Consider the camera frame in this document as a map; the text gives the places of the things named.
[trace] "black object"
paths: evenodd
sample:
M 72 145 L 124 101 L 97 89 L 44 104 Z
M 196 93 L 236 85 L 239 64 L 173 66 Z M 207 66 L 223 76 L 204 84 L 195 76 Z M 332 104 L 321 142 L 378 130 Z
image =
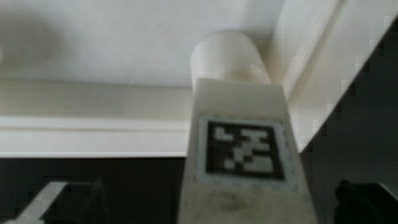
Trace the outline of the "black object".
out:
M 45 224 L 106 224 L 108 209 L 101 180 L 69 183 L 47 211 Z
M 398 223 L 398 201 L 383 185 L 351 184 L 342 180 L 335 198 L 333 224 Z

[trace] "dark background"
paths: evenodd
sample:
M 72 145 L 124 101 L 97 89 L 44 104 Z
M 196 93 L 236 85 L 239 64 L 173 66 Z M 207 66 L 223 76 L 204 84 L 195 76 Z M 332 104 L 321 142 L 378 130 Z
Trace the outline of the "dark background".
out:
M 398 186 L 398 23 L 301 153 L 319 223 L 332 223 L 340 179 Z M 175 223 L 182 158 L 0 159 L 0 222 L 49 180 L 102 179 L 109 221 Z

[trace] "gray wall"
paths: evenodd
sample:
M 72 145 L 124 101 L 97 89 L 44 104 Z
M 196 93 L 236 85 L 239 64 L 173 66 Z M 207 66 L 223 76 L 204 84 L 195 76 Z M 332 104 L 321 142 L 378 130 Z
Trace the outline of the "gray wall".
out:
M 301 153 L 319 223 L 332 223 L 340 179 L 398 186 L 398 23 Z

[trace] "black and white square pattern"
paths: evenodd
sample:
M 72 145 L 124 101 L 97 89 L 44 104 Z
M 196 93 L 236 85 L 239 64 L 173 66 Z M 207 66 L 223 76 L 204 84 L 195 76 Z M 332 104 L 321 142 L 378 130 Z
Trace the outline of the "black and white square pattern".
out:
M 207 122 L 205 173 L 284 178 L 273 127 Z
M 292 185 L 284 127 L 273 120 L 211 116 L 198 119 L 198 171 L 202 180 Z

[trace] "white ceiling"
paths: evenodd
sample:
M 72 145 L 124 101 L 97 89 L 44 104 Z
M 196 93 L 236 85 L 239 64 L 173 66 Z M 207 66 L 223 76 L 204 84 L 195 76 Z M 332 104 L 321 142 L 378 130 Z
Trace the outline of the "white ceiling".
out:
M 0 1 L 0 79 L 189 85 L 188 58 L 223 29 L 262 51 L 284 0 Z

